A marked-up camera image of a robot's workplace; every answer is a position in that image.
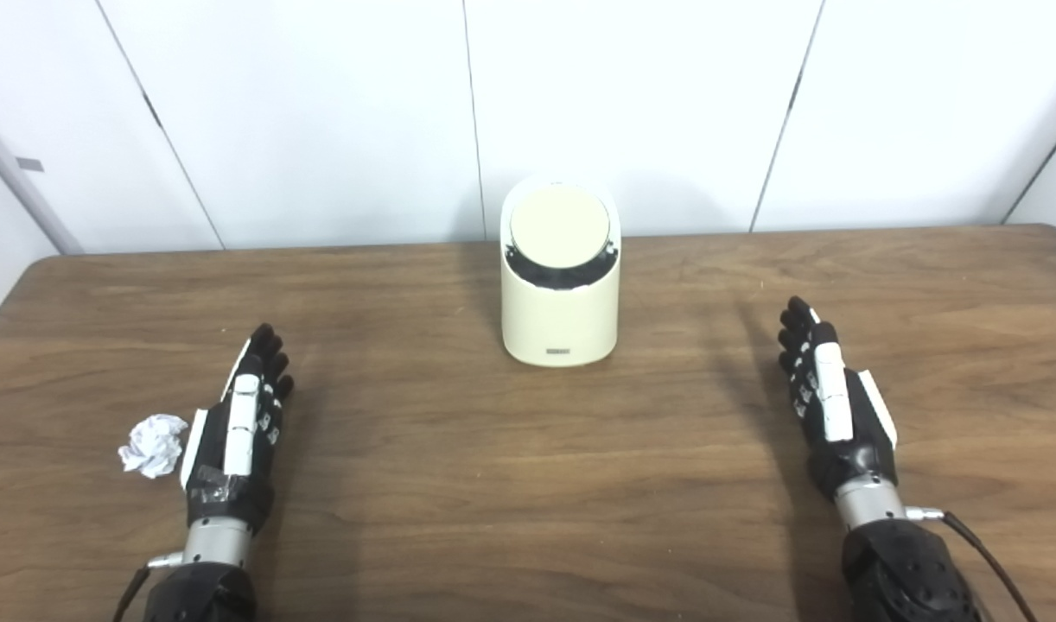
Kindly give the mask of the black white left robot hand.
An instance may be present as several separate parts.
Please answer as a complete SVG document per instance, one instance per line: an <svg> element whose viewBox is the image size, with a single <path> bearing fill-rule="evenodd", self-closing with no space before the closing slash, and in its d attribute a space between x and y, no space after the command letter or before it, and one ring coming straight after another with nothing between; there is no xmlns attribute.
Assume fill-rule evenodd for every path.
<svg viewBox="0 0 1056 622"><path fill-rule="evenodd" d="M237 519L257 534L274 508L270 480L294 378L283 339L260 324L241 346L216 404L197 409L180 480L186 524Z"/></svg>

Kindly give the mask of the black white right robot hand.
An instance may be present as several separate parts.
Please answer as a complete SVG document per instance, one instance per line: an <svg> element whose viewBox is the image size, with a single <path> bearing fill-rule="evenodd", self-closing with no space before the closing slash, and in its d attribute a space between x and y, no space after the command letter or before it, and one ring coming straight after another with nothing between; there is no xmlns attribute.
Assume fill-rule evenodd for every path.
<svg viewBox="0 0 1056 622"><path fill-rule="evenodd" d="M898 433L871 371L845 364L836 328L799 296L788 300L780 322L779 366L812 483L828 498L856 478L898 484Z"/></svg>

